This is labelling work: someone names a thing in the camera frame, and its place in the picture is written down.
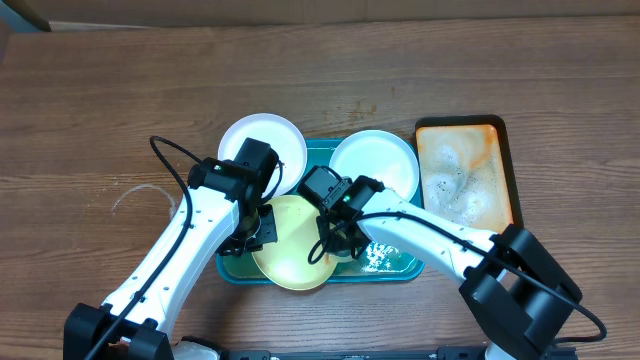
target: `black cable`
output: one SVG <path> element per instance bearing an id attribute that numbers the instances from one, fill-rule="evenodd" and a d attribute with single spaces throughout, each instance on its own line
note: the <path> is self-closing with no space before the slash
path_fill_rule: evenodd
<path id="1" fill-rule="evenodd" d="M 509 265 L 508 263 L 500 260 L 499 258 L 489 254 L 488 252 L 472 245 L 471 243 L 469 243 L 466 240 L 462 240 L 458 237 L 456 237 L 455 235 L 433 225 L 432 223 L 418 217 L 415 215 L 411 215 L 411 214 L 406 214 L 403 212 L 377 212 L 377 213 L 371 213 L 371 214 L 365 214 L 365 215 L 361 215 L 358 216 L 348 222 L 344 222 L 342 224 L 338 224 L 336 225 L 333 229 L 331 229 L 331 231 L 329 232 L 329 234 L 327 234 L 327 236 L 331 236 L 333 233 L 335 233 L 336 231 L 348 227 L 360 220 L 366 220 L 366 219 L 373 219 L 373 218 L 382 218 L 382 217 L 393 217 L 393 218 L 402 218 L 402 219 L 407 219 L 407 220 L 412 220 L 415 221 L 421 225 L 424 225 L 426 227 L 428 227 L 429 229 L 437 232 L 440 235 L 445 236 L 446 238 L 450 239 L 451 241 L 453 241 L 454 243 L 462 246 L 463 248 L 467 249 L 467 250 L 471 250 L 473 252 L 475 252 L 478 255 L 483 256 L 485 259 L 491 261 L 492 263 L 501 266 L 502 268 L 508 270 L 509 272 L 515 274 L 516 276 L 518 276 L 519 278 L 527 281 L 528 283 L 540 288 L 541 290 L 544 290 L 546 293 L 548 293 L 549 295 L 557 298 L 558 300 L 566 303 L 567 305 L 571 306 L 572 308 L 574 308 L 575 310 L 577 310 L 579 313 L 581 313 L 582 315 L 586 316 L 589 320 L 591 320 L 597 327 L 598 330 L 600 331 L 600 333 L 598 335 L 592 335 L 592 336 L 574 336 L 574 337 L 563 337 L 563 338 L 557 338 L 553 341 L 552 346 L 555 346 L 557 344 L 561 344 L 561 343 L 567 343 L 567 342 L 577 342 L 577 343 L 593 343 L 593 342 L 598 342 L 598 341 L 602 341 L 604 340 L 604 338 L 607 337 L 607 327 L 604 325 L 604 323 L 598 319 L 598 317 L 596 315 L 594 315 L 591 311 L 587 310 L 585 307 L 583 307 L 582 305 L 576 303 L 575 301 L 566 298 L 564 295 L 558 293 L 557 291 L 551 289 L 550 287 L 544 285 L 543 283 L 539 282 L 538 280 L 532 278 L 531 276 L 527 275 L 526 273 L 518 270 L 516 267 Z M 315 250 L 317 249 L 317 246 L 319 246 L 318 244 L 322 241 L 322 239 L 320 239 L 320 241 L 318 241 L 318 243 L 316 243 L 316 246 L 314 246 L 314 248 L 312 249 L 312 252 L 309 254 L 309 257 L 311 257 L 311 254 L 313 252 L 315 252 Z"/>
<path id="2" fill-rule="evenodd" d="M 105 331 L 105 333 L 102 334 L 98 342 L 96 342 L 93 348 L 91 348 L 91 351 L 89 351 L 87 356 L 85 356 L 84 358 L 85 360 L 91 360 L 94 357 L 96 357 L 96 355 L 98 355 L 100 350 L 102 350 L 102 347 L 105 344 L 107 344 L 107 342 L 113 336 L 113 333 L 116 331 L 120 323 L 122 323 L 125 317 L 131 312 L 133 307 L 136 306 L 136 304 L 140 301 L 140 299 L 142 299 L 144 293 L 149 289 L 149 287 L 151 287 L 155 279 L 158 277 L 158 275 L 160 275 L 164 267 L 169 263 L 169 260 L 171 260 L 171 257 L 173 256 L 173 254 L 175 254 L 175 252 L 178 250 L 178 247 L 180 247 L 182 240 L 184 239 L 185 235 L 187 234 L 187 231 L 189 230 L 189 227 L 191 226 L 191 215 L 193 213 L 193 205 L 191 203 L 191 195 L 189 194 L 187 185 L 185 185 L 184 181 L 182 181 L 182 178 L 180 178 L 180 175 L 175 171 L 175 169 L 171 166 L 171 164 L 169 164 L 169 162 L 164 157 L 164 155 L 162 155 L 160 150 L 158 150 L 158 147 L 155 144 L 156 141 L 159 141 L 161 143 L 167 144 L 175 149 L 180 150 L 181 152 L 183 152 L 184 154 L 186 154 L 187 156 L 195 160 L 197 163 L 201 163 L 202 161 L 197 156 L 193 155 L 191 152 L 187 151 L 180 145 L 175 144 L 165 138 L 162 138 L 159 136 L 152 136 L 149 138 L 149 143 L 151 144 L 151 148 L 153 149 L 153 152 L 156 153 L 160 161 L 162 161 L 162 164 L 164 164 L 164 166 L 167 168 L 167 170 L 169 170 L 171 175 L 173 175 L 173 178 L 176 179 L 176 181 L 178 182 L 178 185 L 180 185 L 180 189 L 182 189 L 182 192 L 184 193 L 185 201 L 187 203 L 187 218 L 185 219 L 184 225 L 182 226 L 182 231 L 180 231 L 178 238 L 173 243 L 173 246 L 171 246 L 171 249 L 169 249 L 169 252 L 167 252 L 167 255 L 165 255 L 165 257 L 162 259 L 160 264 L 158 264 L 158 267 L 156 267 L 153 273 L 151 273 L 151 276 L 149 276 L 147 281 L 144 282 L 140 290 L 134 293 L 133 298 L 131 299 L 129 304 L 127 304 L 124 310 L 120 312 L 120 315 L 118 315 L 118 317 L 113 321 L 113 323 L 111 323 L 111 326 L 109 326 L 107 331 Z"/>
<path id="3" fill-rule="evenodd" d="M 276 186 L 274 186 L 273 189 L 271 189 L 271 191 L 269 191 L 267 196 L 265 196 L 262 199 L 262 204 L 266 204 L 267 201 L 269 201 L 269 200 L 271 200 L 273 198 L 273 195 L 276 193 L 276 190 L 278 189 L 278 186 L 280 186 L 280 183 L 282 182 L 282 172 L 284 170 L 284 165 L 282 164 L 282 161 L 280 161 L 280 159 L 278 159 L 278 166 L 280 167 L 280 175 L 278 175 L 278 182 L 276 183 Z"/>

